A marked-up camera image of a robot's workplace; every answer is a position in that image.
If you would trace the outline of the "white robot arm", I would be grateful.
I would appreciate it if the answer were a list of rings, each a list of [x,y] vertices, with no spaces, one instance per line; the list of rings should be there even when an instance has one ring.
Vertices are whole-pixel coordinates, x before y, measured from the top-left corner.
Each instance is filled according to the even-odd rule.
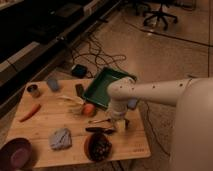
[[[124,118],[131,99],[171,116],[169,171],[213,171],[213,78],[136,83],[125,77],[107,93],[115,120]]]

